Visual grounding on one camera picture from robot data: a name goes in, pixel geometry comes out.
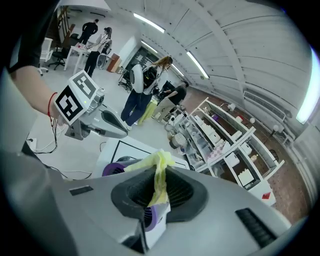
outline human arm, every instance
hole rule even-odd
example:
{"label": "human arm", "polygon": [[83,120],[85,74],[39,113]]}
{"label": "human arm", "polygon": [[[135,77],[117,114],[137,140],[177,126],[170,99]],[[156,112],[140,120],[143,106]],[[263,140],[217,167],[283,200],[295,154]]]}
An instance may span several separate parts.
{"label": "human arm", "polygon": [[97,33],[97,31],[98,31],[98,26],[95,26],[95,29],[94,29],[92,35],[95,34],[95,33]]}
{"label": "human arm", "polygon": [[[12,53],[16,56],[15,61],[7,64],[8,71],[18,90],[34,109],[45,115],[48,114],[48,104],[53,91],[41,79],[36,67],[39,64],[42,44],[56,5],[57,3],[50,3],[49,11],[44,11],[42,18],[34,23],[34,26],[27,27],[23,31]],[[58,118],[59,112],[53,102],[51,100],[49,111],[52,117]]]}
{"label": "human arm", "polygon": [[[54,93],[34,66],[24,66],[11,73],[11,78],[18,90],[35,110],[47,115],[50,97]],[[59,111],[54,105],[54,98],[49,107],[53,118],[59,117]]]}
{"label": "human arm", "polygon": [[88,24],[89,24],[89,23],[90,23],[90,22],[87,22],[87,23],[83,24],[83,26],[82,26],[82,32],[84,32],[84,31],[85,31],[86,26],[88,26]]}
{"label": "human arm", "polygon": [[177,95],[177,94],[178,94],[178,92],[175,90],[175,91],[171,92],[171,93],[167,96],[167,98],[171,98],[171,97],[173,97],[173,96],[175,96],[175,95]]}
{"label": "human arm", "polygon": [[97,46],[100,42],[101,42],[101,39],[102,39],[102,35],[99,35],[98,38],[95,40],[95,43],[91,44],[88,49],[94,47],[94,46]]}

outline fluorescent light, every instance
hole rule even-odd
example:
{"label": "fluorescent light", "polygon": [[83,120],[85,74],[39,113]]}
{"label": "fluorescent light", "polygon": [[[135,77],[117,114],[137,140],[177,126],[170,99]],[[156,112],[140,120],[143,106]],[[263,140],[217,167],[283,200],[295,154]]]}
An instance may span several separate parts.
{"label": "fluorescent light", "polygon": [[200,71],[201,71],[201,73],[203,74],[203,76],[208,79],[208,78],[209,78],[208,74],[207,74],[206,71],[203,69],[203,67],[200,65],[200,63],[196,60],[196,58],[192,55],[192,53],[191,53],[190,51],[188,51],[186,54],[187,54],[187,55],[190,57],[190,59],[196,64],[196,66],[198,67],[198,69],[200,69]]}
{"label": "fluorescent light", "polygon": [[309,86],[302,106],[295,117],[303,125],[314,111],[320,97],[320,62],[313,49],[311,49],[311,54],[312,69]]}
{"label": "fluorescent light", "polygon": [[162,27],[158,26],[157,24],[153,23],[152,21],[150,21],[150,20],[148,20],[148,19],[146,19],[146,18],[144,18],[144,17],[142,17],[142,16],[140,16],[140,15],[138,15],[138,14],[136,14],[136,13],[134,13],[133,16],[136,17],[136,18],[138,18],[139,20],[142,20],[142,21],[145,22],[145,23],[148,23],[148,24],[151,25],[152,27],[154,27],[154,28],[156,28],[157,30],[159,30],[161,33],[164,33],[164,32],[165,32],[165,30],[164,30]]}
{"label": "fluorescent light", "polygon": [[144,41],[141,41],[146,47],[149,47],[152,51],[154,51],[156,54],[158,53],[155,49],[153,49],[149,44],[146,44]]}
{"label": "fluorescent light", "polygon": [[184,74],[182,74],[182,72],[179,69],[177,69],[177,67],[175,65],[172,64],[171,66],[174,67],[175,70],[178,71],[179,74],[184,77]]}

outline ceiling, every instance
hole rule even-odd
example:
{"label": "ceiling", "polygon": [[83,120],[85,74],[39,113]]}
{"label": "ceiling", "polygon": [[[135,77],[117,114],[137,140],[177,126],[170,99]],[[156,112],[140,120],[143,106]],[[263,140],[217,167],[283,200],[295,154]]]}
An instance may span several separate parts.
{"label": "ceiling", "polygon": [[[300,108],[310,79],[311,50],[280,8],[246,0],[107,3],[112,11],[132,17],[137,13],[163,27],[162,34],[135,20],[142,39],[162,55],[171,55],[195,88],[223,95],[240,106],[244,90],[262,89]],[[209,79],[202,77],[187,51],[201,63]]]}

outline woman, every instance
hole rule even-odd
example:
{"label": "woman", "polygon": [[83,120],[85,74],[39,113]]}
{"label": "woman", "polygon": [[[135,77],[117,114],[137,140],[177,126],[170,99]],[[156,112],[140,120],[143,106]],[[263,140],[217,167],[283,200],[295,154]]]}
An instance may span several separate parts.
{"label": "woman", "polygon": [[92,77],[92,74],[95,70],[98,56],[101,54],[101,51],[105,47],[106,43],[111,39],[111,34],[112,28],[105,28],[104,33],[99,35],[95,43],[88,46],[88,49],[92,48],[92,51],[90,52],[90,55],[86,60],[84,71],[87,72],[90,77]]}
{"label": "woman", "polygon": [[128,99],[126,100],[124,109],[121,113],[121,119],[125,121],[127,130],[132,129],[132,125],[144,114],[149,102],[151,101],[153,91],[155,87],[161,91],[162,87],[168,80],[168,68],[173,63],[173,59],[170,56],[163,57],[152,64],[156,67],[156,79],[153,83],[145,89],[142,93],[137,93],[132,89]]}

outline desk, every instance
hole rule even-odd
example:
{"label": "desk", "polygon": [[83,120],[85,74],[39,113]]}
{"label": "desk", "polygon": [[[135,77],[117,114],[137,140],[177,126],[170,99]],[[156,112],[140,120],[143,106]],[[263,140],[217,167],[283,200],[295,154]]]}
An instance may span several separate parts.
{"label": "desk", "polygon": [[[92,173],[91,177],[102,177],[102,173],[107,164],[116,162],[121,157],[143,159],[158,150],[158,148],[148,146],[129,136],[123,139],[109,138],[103,150],[101,151],[101,154],[99,155],[99,158],[95,165],[95,170]],[[190,170],[186,160],[175,156],[172,156],[172,159],[175,161],[174,166]]]}
{"label": "desk", "polygon": [[78,70],[78,66],[79,66],[79,63],[82,59],[82,56],[84,54],[88,54],[90,53],[91,51],[90,50],[87,50],[87,49],[84,49],[84,48],[79,48],[79,47],[75,47],[75,46],[71,46],[71,49],[68,53],[68,56],[66,58],[66,61],[65,61],[65,65],[64,65],[64,71],[67,70],[67,66],[68,66],[68,63],[69,63],[69,59],[70,59],[70,56],[71,56],[71,53],[72,51],[75,51],[77,53],[79,53],[79,57],[78,57],[78,60],[76,61],[76,64],[75,64],[75,67],[74,67],[74,70],[73,70],[73,75],[75,75],[77,73],[77,70]]}

